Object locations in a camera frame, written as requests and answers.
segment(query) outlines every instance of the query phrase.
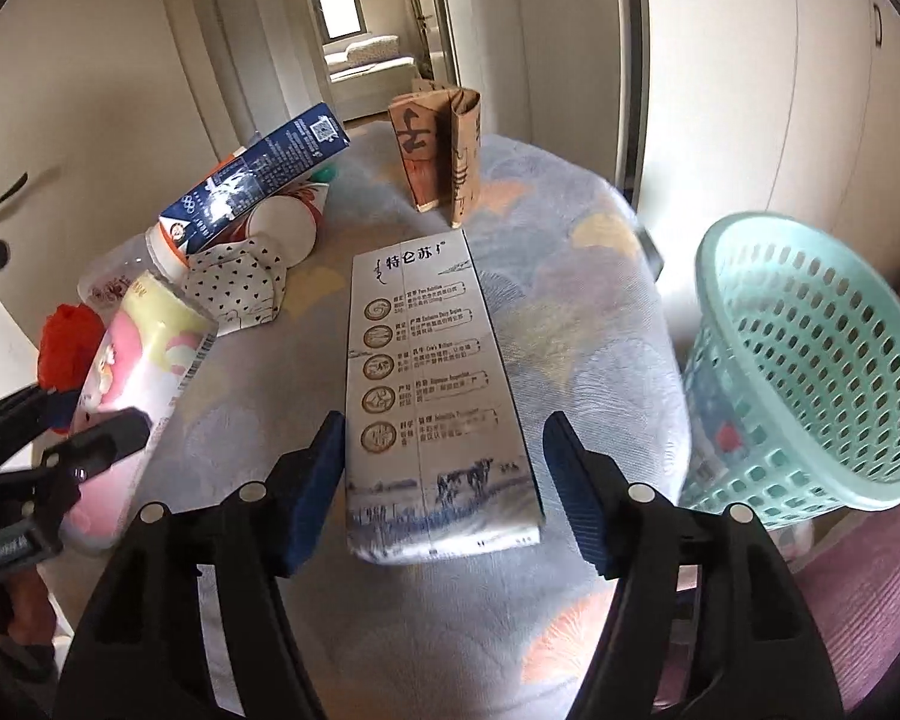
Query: table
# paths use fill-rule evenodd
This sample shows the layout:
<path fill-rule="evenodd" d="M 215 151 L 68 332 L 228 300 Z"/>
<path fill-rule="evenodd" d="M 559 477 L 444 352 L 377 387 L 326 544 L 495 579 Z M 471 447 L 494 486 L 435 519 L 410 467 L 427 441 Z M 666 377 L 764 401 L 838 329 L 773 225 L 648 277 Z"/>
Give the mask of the table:
<path fill-rule="evenodd" d="M 290 271 L 273 324 L 221 338 L 146 471 L 137 503 L 217 503 L 264 479 L 343 410 L 354 255 L 449 229 L 418 214 L 389 124 L 352 133 L 324 227 Z M 636 221 L 604 180 L 488 135 L 482 195 L 464 231 L 490 309 L 547 517 L 541 543 L 468 559 L 384 567 L 348 554 L 343 486 L 312 560 L 281 583 L 296 642 L 328 716 L 564 717 L 612 586 L 573 541 L 541 448 L 553 410 L 631 481 L 675 500 L 690 437 L 677 364 Z M 76 617 L 102 560 L 47 566 Z M 218 620 L 204 617 L 218 702 L 235 706 Z"/>

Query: round table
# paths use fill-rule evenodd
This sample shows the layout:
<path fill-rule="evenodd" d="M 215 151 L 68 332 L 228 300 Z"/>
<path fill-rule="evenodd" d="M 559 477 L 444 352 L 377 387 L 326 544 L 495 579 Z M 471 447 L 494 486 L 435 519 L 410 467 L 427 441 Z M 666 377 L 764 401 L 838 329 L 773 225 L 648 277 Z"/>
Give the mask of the round table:
<path fill-rule="evenodd" d="M 354 255 L 448 229 L 419 214 L 392 129 L 353 132 L 314 252 L 288 275 L 272 324 L 220 338 L 180 400 L 138 490 L 173 511 L 264 479 L 344 410 Z M 602 178 L 487 135 L 464 231 L 499 341 L 547 517 L 540 545 L 386 567 L 352 557 L 343 485 L 314 557 L 281 581 L 290 625 L 328 717 L 563 717 L 612 586 L 573 541 L 543 463 L 564 410 L 587 448 L 676 499 L 689 456 L 679 371 L 626 202 Z M 45 566 L 76 622 L 104 559 Z M 218 702 L 237 707 L 218 619 L 204 616 Z"/>

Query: door handle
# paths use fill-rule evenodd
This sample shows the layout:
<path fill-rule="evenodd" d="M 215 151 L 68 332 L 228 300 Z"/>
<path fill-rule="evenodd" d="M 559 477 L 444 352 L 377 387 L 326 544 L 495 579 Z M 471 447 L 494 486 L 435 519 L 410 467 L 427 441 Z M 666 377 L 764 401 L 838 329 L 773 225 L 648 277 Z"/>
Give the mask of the door handle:
<path fill-rule="evenodd" d="M 883 47 L 883 13 L 880 12 L 880 6 L 874 3 L 874 15 L 876 16 L 876 47 Z"/>

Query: circular icon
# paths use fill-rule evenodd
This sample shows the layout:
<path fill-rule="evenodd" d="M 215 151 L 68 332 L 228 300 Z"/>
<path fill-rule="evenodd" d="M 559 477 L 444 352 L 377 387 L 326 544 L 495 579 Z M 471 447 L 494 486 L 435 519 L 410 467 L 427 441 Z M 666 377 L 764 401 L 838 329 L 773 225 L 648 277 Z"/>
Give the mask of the circular icon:
<path fill-rule="evenodd" d="M 362 405 L 367 413 L 384 413 L 394 408 L 396 393 L 388 386 L 375 386 L 364 395 Z"/>
<path fill-rule="evenodd" d="M 364 362 L 364 375 L 372 382 L 386 379 L 394 372 L 394 358 L 389 354 L 375 354 Z"/>
<path fill-rule="evenodd" d="M 375 455 L 386 452 L 394 442 L 396 442 L 396 428 L 389 422 L 374 422 L 360 433 L 360 445 Z"/>
<path fill-rule="evenodd" d="M 371 322 L 379 322 L 383 317 L 386 317 L 389 314 L 389 310 L 391 309 L 391 303 L 386 298 L 377 298 L 376 300 L 371 300 L 370 303 L 367 303 L 367 307 L 364 309 L 364 316 L 367 317 Z"/>
<path fill-rule="evenodd" d="M 371 349 L 380 349 L 394 339 L 394 332 L 386 324 L 375 324 L 364 333 L 364 343 Z"/>

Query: laundry basket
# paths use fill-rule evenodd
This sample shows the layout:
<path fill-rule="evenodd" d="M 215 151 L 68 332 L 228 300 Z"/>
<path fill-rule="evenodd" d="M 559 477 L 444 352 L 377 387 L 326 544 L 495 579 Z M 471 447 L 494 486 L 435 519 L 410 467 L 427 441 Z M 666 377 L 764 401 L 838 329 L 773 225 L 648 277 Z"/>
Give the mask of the laundry basket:
<path fill-rule="evenodd" d="M 697 252 L 682 506 L 749 504 L 769 528 L 900 503 L 900 301 L 792 218 L 740 214 Z"/>

